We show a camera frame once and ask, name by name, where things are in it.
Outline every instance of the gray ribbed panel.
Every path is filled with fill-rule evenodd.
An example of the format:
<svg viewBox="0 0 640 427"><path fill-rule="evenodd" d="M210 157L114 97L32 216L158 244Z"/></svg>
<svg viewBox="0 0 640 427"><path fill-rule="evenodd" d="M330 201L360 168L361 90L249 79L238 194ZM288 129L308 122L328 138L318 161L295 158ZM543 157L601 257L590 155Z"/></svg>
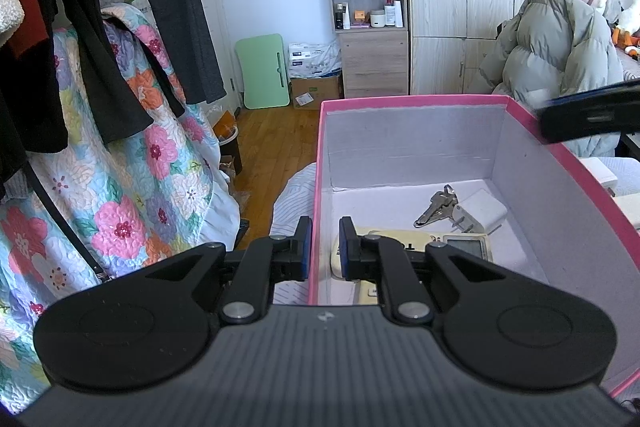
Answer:
<svg viewBox="0 0 640 427"><path fill-rule="evenodd" d="M392 325L377 307L276 306L260 323L226 328L215 346L154 389L89 396L55 387L20 419L30 427L618 427L629 419L594 386L550 396L485 386L429 331Z"/></svg>

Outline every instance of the silver screw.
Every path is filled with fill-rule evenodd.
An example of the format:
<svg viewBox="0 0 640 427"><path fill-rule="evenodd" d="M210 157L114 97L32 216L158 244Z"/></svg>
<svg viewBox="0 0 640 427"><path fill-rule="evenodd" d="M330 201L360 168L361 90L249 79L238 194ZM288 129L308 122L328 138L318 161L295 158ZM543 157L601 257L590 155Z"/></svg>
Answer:
<svg viewBox="0 0 640 427"><path fill-rule="evenodd" d="M407 319L423 319L431 309L422 302L405 302L398 306L398 313Z"/></svg>
<svg viewBox="0 0 640 427"><path fill-rule="evenodd" d="M248 302L229 302L222 308L223 314L230 319L245 319L254 313L255 309Z"/></svg>

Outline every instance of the white fleece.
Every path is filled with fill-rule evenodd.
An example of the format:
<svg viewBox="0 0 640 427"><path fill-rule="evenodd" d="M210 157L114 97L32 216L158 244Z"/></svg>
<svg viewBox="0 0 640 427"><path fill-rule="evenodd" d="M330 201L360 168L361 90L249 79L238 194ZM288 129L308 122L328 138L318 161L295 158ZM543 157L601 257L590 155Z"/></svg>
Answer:
<svg viewBox="0 0 640 427"><path fill-rule="evenodd" d="M20 0L0 0L0 46L9 40L23 20Z"/></svg>

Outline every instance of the orange flower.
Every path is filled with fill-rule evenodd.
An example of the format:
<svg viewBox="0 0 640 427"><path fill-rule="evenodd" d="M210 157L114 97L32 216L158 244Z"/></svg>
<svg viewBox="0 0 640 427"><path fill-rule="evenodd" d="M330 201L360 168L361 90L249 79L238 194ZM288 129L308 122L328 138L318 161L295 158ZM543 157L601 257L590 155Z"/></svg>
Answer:
<svg viewBox="0 0 640 427"><path fill-rule="evenodd" d="M146 240L146 254L148 258L142 263L143 267L151 266L163 259L167 259L171 257L174 252L168 244L162 242L162 239L158 237L156 232L151 232L151 237Z"/></svg>
<svg viewBox="0 0 640 427"><path fill-rule="evenodd" d="M136 69L136 76L127 81L145 109L157 109L162 105L162 94L154 87L154 80L154 74L151 70L144 70L140 73Z"/></svg>
<svg viewBox="0 0 640 427"><path fill-rule="evenodd" d="M184 91L182 90L182 86L180 85L180 82L178 81L178 77L175 76L175 73L172 73L172 74L169 75L169 83L174 88L175 98L180 100L182 103L186 103L187 99L184 96Z"/></svg>

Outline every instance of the white charger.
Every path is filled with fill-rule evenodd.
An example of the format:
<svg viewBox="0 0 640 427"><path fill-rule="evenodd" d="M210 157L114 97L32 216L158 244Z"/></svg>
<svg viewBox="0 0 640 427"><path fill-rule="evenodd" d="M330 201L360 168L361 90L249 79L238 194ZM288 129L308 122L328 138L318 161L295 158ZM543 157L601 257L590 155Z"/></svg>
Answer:
<svg viewBox="0 0 640 427"><path fill-rule="evenodd" d="M490 234L500 227L507 217L507 207L481 188L453 209L454 227L464 233Z"/></svg>

